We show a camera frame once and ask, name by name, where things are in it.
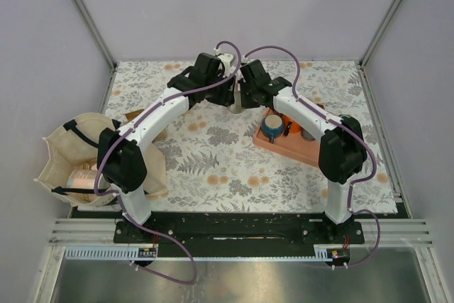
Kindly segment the light pink mug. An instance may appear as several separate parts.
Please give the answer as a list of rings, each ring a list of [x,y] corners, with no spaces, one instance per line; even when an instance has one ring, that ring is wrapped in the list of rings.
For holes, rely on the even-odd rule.
[[[228,90],[230,105],[228,111],[233,115],[239,115],[244,112],[241,104],[240,85],[235,81]]]

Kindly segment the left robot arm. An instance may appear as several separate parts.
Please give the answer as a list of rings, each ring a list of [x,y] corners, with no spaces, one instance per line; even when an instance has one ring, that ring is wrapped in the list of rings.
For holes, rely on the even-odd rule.
[[[123,214],[131,221],[129,234],[139,243],[149,241],[154,226],[147,221],[152,208],[144,182],[148,175],[145,152],[177,117],[205,99],[223,106],[233,102],[235,55],[200,53],[196,62],[170,79],[157,100],[124,126],[104,129],[99,136],[97,177],[110,185]]]

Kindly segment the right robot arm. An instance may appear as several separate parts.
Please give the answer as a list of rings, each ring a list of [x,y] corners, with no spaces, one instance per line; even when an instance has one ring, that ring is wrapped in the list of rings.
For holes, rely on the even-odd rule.
[[[328,179],[328,201],[324,214],[330,221],[323,225],[324,238],[339,243],[348,235],[345,223],[348,208],[348,183],[362,171],[367,160],[361,125],[351,116],[336,116],[299,95],[290,81],[272,79],[261,61],[240,66],[241,104],[244,109],[264,106],[288,116],[319,144],[318,166]]]

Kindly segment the orange mug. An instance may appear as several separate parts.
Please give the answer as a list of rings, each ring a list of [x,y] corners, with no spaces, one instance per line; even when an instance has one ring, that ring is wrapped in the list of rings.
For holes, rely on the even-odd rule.
[[[293,119],[291,119],[289,116],[282,114],[281,118],[284,123],[284,136],[288,136],[289,134],[297,134],[301,133],[301,126]]]

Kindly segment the blue mug cream base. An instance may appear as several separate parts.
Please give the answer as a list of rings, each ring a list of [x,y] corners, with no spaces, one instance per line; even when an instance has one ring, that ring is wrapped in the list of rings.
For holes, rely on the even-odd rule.
[[[277,114],[267,115],[261,123],[262,134],[270,143],[274,143],[275,139],[280,137],[284,131],[284,121]]]

